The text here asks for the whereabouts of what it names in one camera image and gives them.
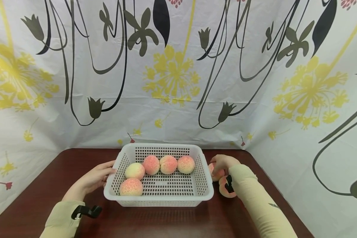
wooden table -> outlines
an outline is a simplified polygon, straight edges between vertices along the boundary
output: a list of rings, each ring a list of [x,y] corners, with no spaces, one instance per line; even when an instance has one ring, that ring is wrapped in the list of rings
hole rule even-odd
[[[43,231],[53,206],[83,174],[114,160],[118,149],[69,149],[52,163],[0,215],[0,238],[36,238]],[[243,150],[204,150],[209,161],[226,154],[249,166],[283,210],[299,238],[313,237],[281,196],[254,158]],[[83,217],[79,238],[258,238],[254,224],[238,198],[224,198],[214,183],[214,196],[196,208],[124,208],[108,201],[103,190],[86,196],[86,205],[103,208],[97,219]]]

person's left hand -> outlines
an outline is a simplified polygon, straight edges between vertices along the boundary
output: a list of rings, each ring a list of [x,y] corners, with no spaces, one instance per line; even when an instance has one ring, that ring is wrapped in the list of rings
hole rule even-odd
[[[115,161],[109,161],[97,165],[95,168],[87,172],[70,187],[62,200],[83,201],[86,194],[91,193],[99,187],[104,187],[108,175],[116,172],[116,170],[112,168],[114,163]]]

beige sleeve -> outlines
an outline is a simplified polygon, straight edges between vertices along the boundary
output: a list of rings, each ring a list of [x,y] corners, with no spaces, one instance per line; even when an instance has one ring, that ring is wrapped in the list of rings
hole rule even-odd
[[[74,238],[79,221],[71,218],[77,206],[84,206],[82,201],[61,201],[57,203],[49,215],[45,229],[40,238]]]
[[[229,168],[237,196],[242,200],[262,238],[296,238],[291,224],[278,205],[246,165]]]

white plastic basket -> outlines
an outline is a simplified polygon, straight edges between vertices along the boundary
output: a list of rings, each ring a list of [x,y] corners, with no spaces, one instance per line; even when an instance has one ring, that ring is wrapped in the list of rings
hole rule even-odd
[[[189,155],[195,163],[194,171],[185,175],[176,170],[171,175],[159,171],[156,175],[145,175],[141,180],[143,195],[120,196],[120,184],[126,180],[124,172],[131,163],[143,163],[148,155],[161,159],[172,155],[179,159]],[[104,195],[123,207],[195,207],[214,195],[211,175],[200,147],[196,145],[129,143],[122,148],[113,168],[118,171],[108,176]]]

pink peach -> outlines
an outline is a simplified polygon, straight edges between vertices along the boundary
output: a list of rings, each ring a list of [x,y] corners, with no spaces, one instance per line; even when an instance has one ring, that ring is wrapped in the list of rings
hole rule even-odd
[[[225,187],[225,184],[227,183],[226,180],[227,176],[223,176],[219,181],[219,193],[221,193],[222,196],[226,197],[226,198],[234,198],[237,196],[237,194],[235,192],[229,193]]]
[[[183,156],[178,160],[178,170],[184,174],[190,174],[194,170],[194,160],[190,156]]]
[[[213,172],[213,170],[214,170],[214,166],[216,165],[216,163],[214,162],[214,163],[210,163],[209,165],[208,165],[208,168],[209,168],[209,171],[210,171],[210,175],[211,175],[211,177],[212,177],[212,180],[213,180],[213,182],[217,182],[217,181],[219,181],[219,179],[221,179],[224,175],[225,175],[225,171],[224,170],[219,170],[218,172],[217,172],[217,174],[216,175],[212,175],[212,172]]]
[[[124,172],[126,179],[137,178],[141,180],[144,177],[144,167],[141,163],[131,163]]]
[[[143,185],[137,178],[126,179],[119,189],[121,196],[141,196],[143,194]]]
[[[160,170],[159,159],[154,155],[149,155],[144,159],[143,167],[148,175],[155,175]]]
[[[219,192],[221,193],[222,196],[224,196],[226,198],[234,198],[237,196],[237,194],[235,192],[229,193],[227,191],[227,189],[225,188],[225,183],[223,183],[219,186]]]
[[[160,160],[160,170],[165,175],[173,174],[178,167],[178,161],[171,155],[166,155]]]

